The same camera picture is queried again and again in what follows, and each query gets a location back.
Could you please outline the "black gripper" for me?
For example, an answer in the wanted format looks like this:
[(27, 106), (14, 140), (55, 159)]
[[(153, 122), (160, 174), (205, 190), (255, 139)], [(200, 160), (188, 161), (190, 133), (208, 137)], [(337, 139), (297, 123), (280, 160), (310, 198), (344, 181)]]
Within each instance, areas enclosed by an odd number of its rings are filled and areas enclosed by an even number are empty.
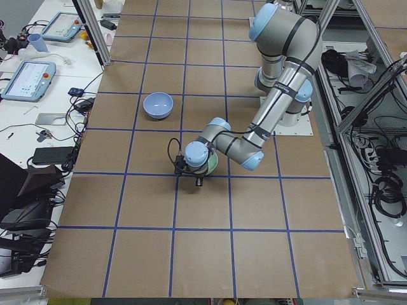
[(186, 173), (196, 178), (196, 186), (203, 186), (204, 177), (208, 174), (208, 167), (187, 168)]

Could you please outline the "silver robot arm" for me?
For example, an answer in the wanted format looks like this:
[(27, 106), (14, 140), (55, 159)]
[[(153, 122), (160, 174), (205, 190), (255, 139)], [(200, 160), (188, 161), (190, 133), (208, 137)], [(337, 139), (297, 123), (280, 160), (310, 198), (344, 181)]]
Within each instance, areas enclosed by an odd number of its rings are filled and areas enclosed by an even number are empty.
[(233, 132), (223, 118), (214, 118), (184, 150), (183, 167), (202, 186), (211, 173), (217, 152), (247, 170), (255, 170), (264, 157), (262, 148), (283, 114), (294, 105), (303, 83), (321, 61), (322, 27), (319, 21), (266, 3), (254, 17), (249, 38), (256, 43), (262, 66), (256, 86), (266, 92), (265, 101), (244, 132)]

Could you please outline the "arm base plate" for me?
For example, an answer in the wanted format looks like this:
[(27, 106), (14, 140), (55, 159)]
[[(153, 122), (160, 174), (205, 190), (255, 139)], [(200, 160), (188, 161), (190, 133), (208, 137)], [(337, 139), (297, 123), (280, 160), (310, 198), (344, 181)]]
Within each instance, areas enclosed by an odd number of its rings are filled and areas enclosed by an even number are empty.
[(307, 102), (310, 97), (295, 98), (285, 113), (280, 117), (272, 134), (283, 136), (312, 136), (313, 130), (309, 115), (307, 114)]

